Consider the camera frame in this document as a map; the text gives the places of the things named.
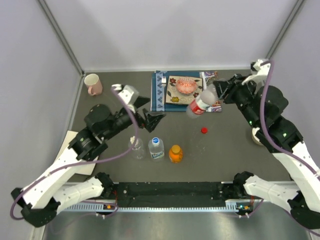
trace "pink bowl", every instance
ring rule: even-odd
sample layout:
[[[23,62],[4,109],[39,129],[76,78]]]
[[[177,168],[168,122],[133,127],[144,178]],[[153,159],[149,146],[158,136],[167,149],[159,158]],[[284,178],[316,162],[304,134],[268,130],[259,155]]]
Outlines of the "pink bowl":
[[[181,77],[176,82],[176,89],[185,95],[192,94],[195,90],[197,90],[198,85],[192,78],[189,77]]]

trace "tabletop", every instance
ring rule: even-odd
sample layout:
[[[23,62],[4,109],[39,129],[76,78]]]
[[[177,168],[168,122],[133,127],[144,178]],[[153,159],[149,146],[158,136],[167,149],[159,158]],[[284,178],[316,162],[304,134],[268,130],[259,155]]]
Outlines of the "tabletop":
[[[235,73],[248,74],[249,70],[220,70],[220,78],[228,79]],[[112,84],[134,86],[140,96],[151,96],[152,72],[105,72],[97,73],[103,85],[103,94],[89,96],[85,85],[76,108],[73,131],[86,125],[84,117],[96,104],[108,105],[112,113],[122,105],[111,93]],[[150,110],[150,103],[141,107]],[[208,132],[201,133],[206,127]],[[131,125],[107,141],[108,149],[99,159],[118,155],[128,149],[130,137],[134,135]],[[232,181],[235,174],[252,172],[267,181],[289,181],[286,169],[263,146],[256,145],[251,138],[251,128],[234,104],[222,104],[222,112],[204,113],[190,119],[185,112],[167,112],[155,130],[149,133],[140,129],[146,157],[133,159],[130,153],[120,159],[97,164],[92,175],[105,172],[114,182],[224,182]],[[163,140],[165,157],[161,162],[151,161],[148,142],[153,137]],[[173,145],[183,150],[180,163],[172,163],[168,152]],[[70,181],[82,182],[84,175],[74,175]]]

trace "pink mug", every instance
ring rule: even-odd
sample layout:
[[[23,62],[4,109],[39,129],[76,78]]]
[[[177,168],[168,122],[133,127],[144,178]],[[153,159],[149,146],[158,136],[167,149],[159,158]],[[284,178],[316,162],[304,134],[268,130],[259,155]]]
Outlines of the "pink mug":
[[[84,78],[84,84],[88,88],[88,94],[90,96],[99,95],[102,93],[102,84],[97,74],[89,74]]]

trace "bottle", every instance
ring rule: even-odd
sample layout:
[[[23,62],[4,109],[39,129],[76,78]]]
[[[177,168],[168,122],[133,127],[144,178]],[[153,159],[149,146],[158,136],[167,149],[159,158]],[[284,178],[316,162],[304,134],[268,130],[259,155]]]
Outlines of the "bottle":
[[[154,137],[149,141],[148,146],[152,160],[160,162],[165,155],[164,142],[160,138]]]
[[[218,100],[216,88],[213,84],[210,84],[189,104],[186,108],[186,114],[188,117],[196,119]]]
[[[134,141],[135,141],[135,136],[130,138],[130,141],[128,143],[128,147],[129,148],[134,143]],[[131,151],[131,156],[134,159],[143,159],[146,156],[144,143],[142,142],[142,140],[140,138],[136,139],[135,145],[134,145],[134,147],[132,148],[132,151]]]
[[[169,158],[171,162],[173,162],[174,164],[178,164],[181,162],[183,156],[184,153],[182,152],[181,147],[179,145],[173,145],[169,151]]]

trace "red bottle cap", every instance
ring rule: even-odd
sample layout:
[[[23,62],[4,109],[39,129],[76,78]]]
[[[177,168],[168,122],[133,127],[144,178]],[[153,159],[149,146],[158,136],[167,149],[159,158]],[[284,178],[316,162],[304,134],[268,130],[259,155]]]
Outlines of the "red bottle cap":
[[[208,128],[206,128],[206,127],[201,128],[201,132],[203,134],[206,134],[208,132]]]

